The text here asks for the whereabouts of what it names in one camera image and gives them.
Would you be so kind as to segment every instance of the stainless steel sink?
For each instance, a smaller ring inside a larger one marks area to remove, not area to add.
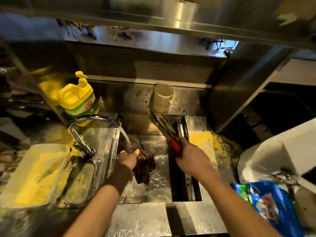
[[[158,128],[150,122],[148,116],[130,113],[123,113],[121,116],[122,127],[131,142],[154,155],[156,169],[150,175],[149,185],[137,184],[136,179],[133,178],[127,184],[119,203],[190,201],[192,200],[190,192],[196,193],[194,196],[198,197],[198,183],[196,182],[195,185],[190,183],[185,173],[178,167],[175,162],[175,152],[168,146],[167,139]],[[175,130],[178,130],[179,124],[185,124],[183,116],[167,115],[167,118]],[[124,143],[125,138],[120,134],[117,153],[124,149]]]

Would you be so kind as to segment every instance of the hand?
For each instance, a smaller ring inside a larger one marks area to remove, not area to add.
[[[215,170],[208,156],[196,145],[190,144],[185,138],[181,138],[182,157],[176,158],[176,163],[181,170],[197,180],[201,174],[208,170]]]
[[[127,154],[125,151],[122,151],[120,155],[118,156],[118,161],[119,163],[126,165],[131,171],[133,171],[137,163],[138,155],[139,155],[139,149],[137,149],[131,154]]]

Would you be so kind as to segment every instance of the faucet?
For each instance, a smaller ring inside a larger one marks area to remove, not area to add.
[[[102,120],[102,121],[106,121],[111,123],[111,126],[113,126],[114,128],[117,128],[120,126],[120,122],[117,120],[114,120],[108,116],[103,116],[103,115],[96,115],[96,114],[90,114],[90,115],[82,115],[82,116],[78,116],[74,119],[72,119],[69,123],[68,123],[68,131],[69,133],[73,136],[73,138],[75,139],[76,143],[74,144],[74,147],[80,151],[84,151],[88,156],[89,159],[91,159],[94,154],[95,154],[95,150],[90,148],[78,135],[78,133],[76,132],[76,130],[74,129],[74,125],[78,122],[81,121],[86,121],[86,120]]]

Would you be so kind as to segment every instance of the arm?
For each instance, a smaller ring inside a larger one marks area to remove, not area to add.
[[[176,162],[196,178],[210,194],[231,237],[281,237],[281,235],[239,196],[220,176],[197,146],[181,139],[183,154]]]
[[[132,177],[132,169],[136,166],[138,155],[138,149],[129,155],[125,152],[120,154],[119,166],[81,212],[64,237],[102,237],[104,235],[124,187]]]

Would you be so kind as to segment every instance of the sink drain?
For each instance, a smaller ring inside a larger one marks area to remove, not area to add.
[[[158,162],[154,158],[151,164],[149,164],[149,174],[150,175],[155,174],[157,170],[158,170]]]

